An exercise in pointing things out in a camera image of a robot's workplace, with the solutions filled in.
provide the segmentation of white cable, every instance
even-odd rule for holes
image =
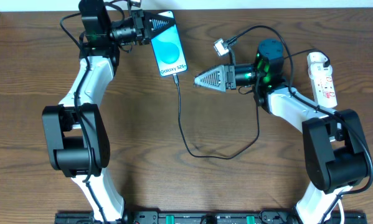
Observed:
[[[344,208],[342,207],[341,200],[338,200],[338,208],[340,209],[340,224],[344,224]]]

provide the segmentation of phone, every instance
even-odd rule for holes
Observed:
[[[162,12],[159,15],[174,18],[172,11]],[[185,55],[176,25],[153,38],[151,45],[162,77],[187,70]]]

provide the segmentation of wooden table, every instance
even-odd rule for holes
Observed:
[[[61,210],[90,210],[81,190],[49,164],[41,112],[56,105],[79,69],[78,49],[59,27],[69,12],[3,13],[0,18],[0,223],[52,223]],[[334,68],[342,110],[360,116],[373,157],[373,9],[273,9],[175,11],[189,71],[179,74],[182,122],[196,154],[231,155],[256,135],[252,95],[193,87],[199,72],[218,58],[215,40],[251,25],[277,29],[292,52],[315,46]],[[119,15],[111,12],[113,19]],[[77,35],[79,18],[66,22]],[[251,62],[259,41],[242,37],[237,62]],[[312,97],[304,56],[295,57],[296,87]],[[285,63],[288,75],[289,63]],[[177,126],[172,78],[160,78],[151,46],[122,54],[100,108],[110,139],[116,188],[128,205],[161,210],[261,210],[290,208],[309,183],[302,135],[260,109],[260,139],[231,161],[195,159]],[[346,210],[363,210],[373,223],[373,186],[347,196]]]

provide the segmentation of wood grain surface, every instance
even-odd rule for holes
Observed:
[[[52,223],[58,211],[91,210],[81,190],[49,164],[42,129],[45,106],[68,92],[78,50],[59,27],[69,12],[3,13],[0,18],[0,223]],[[175,11],[189,71],[179,74],[182,122],[196,154],[231,155],[256,135],[252,95],[193,87],[199,72],[227,58],[212,48],[244,29],[277,29],[293,52],[315,46],[331,58],[339,106],[358,112],[373,157],[373,9]],[[119,19],[116,12],[110,12]],[[77,35],[79,18],[66,22]],[[243,36],[237,62],[251,62],[266,30]],[[295,85],[312,98],[304,56],[295,57]],[[288,62],[285,71],[289,71]],[[100,108],[111,145],[109,168],[128,205],[161,210],[290,208],[309,183],[302,135],[260,109],[261,134],[231,161],[195,159],[177,126],[177,93],[160,78],[151,46],[120,56]],[[346,210],[373,223],[373,186],[346,196]]]

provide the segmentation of white power strip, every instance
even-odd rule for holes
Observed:
[[[327,108],[334,108],[337,106],[337,99],[331,76],[333,68],[331,65],[323,67],[329,59],[320,52],[312,52],[307,56],[307,60],[315,102]]]

